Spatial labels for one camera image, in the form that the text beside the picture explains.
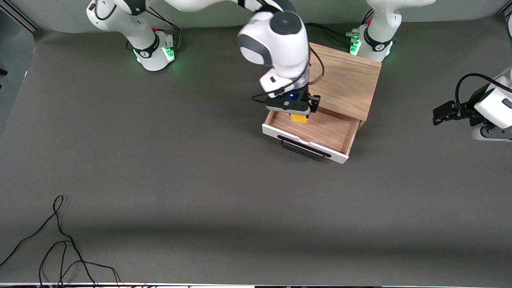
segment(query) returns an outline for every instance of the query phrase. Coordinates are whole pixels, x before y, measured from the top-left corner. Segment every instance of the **open drawer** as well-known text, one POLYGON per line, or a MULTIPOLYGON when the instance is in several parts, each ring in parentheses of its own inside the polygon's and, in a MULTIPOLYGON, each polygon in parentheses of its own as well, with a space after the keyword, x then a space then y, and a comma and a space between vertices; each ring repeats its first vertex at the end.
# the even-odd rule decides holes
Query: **open drawer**
POLYGON ((270 111, 263 133, 281 140, 281 146, 315 160, 345 163, 360 120, 319 107, 308 122, 298 123, 283 112, 270 111))

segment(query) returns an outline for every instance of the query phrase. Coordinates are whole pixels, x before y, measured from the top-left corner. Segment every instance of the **gray tabletop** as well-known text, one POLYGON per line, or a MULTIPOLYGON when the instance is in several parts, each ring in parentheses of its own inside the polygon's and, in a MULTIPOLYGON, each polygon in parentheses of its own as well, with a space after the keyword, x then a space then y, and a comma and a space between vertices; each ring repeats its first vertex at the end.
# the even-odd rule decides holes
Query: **gray tabletop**
MULTIPOLYGON (((510 65, 502 17, 404 24, 343 165, 262 134, 249 96, 266 68, 240 55, 238 28, 185 30, 155 73, 120 34, 37 34, 0 142, 0 257, 66 194, 64 230, 126 282, 511 286, 512 146, 472 140, 467 121, 432 126, 461 76, 510 65)), ((51 222, 2 282, 37 281, 59 239, 51 222)))

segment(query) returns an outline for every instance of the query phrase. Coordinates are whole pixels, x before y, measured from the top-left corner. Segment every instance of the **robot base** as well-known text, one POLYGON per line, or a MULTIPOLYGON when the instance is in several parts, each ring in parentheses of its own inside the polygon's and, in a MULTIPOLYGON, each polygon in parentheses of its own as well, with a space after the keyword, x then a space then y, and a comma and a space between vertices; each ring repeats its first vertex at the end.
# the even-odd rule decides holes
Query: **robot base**
POLYGON ((167 35, 161 31, 155 32, 160 38, 160 46, 153 52, 151 57, 144 58, 135 52, 137 61, 148 71, 159 71, 167 67, 175 59, 174 36, 167 35))
MULTIPOLYGON (((355 28, 352 30, 352 32, 359 33, 362 35, 368 27, 367 24, 361 25, 359 28, 355 28)), ((377 62, 382 62, 386 56, 389 55, 391 46, 393 45, 393 42, 391 42, 387 47, 385 47, 382 51, 375 52, 373 51, 372 46, 368 44, 365 41, 364 37, 360 37, 360 40, 357 42, 357 46, 353 47, 353 49, 350 51, 353 55, 361 56, 364 58, 368 58, 371 60, 375 60, 377 62)))

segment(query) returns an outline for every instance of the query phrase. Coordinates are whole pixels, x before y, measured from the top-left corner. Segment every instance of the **yellow block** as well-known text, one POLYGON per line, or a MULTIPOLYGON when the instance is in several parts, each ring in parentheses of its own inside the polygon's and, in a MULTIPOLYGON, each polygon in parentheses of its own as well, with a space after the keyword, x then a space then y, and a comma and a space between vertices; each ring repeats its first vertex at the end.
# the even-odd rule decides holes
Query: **yellow block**
POLYGON ((293 122, 306 123, 308 121, 305 115, 290 114, 290 116, 293 122))

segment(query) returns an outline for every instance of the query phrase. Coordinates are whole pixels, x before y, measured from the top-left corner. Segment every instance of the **table surface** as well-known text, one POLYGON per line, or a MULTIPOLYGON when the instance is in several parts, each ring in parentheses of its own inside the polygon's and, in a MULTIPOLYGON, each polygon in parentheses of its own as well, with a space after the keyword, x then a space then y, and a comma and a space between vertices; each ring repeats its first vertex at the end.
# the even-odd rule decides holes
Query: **table surface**
MULTIPOLYGON (((126 282, 512 285, 512 146, 431 120, 461 76, 510 64, 503 16, 404 24, 343 165, 262 134, 268 111, 249 96, 266 68, 243 59, 236 32, 185 30, 155 73, 120 34, 37 34, 0 140, 0 257, 66 194, 64 230, 126 282)), ((310 40, 335 47, 316 28, 310 40)), ((483 84, 468 80, 463 98, 483 84)), ((55 225, 2 282, 37 281, 55 225)))

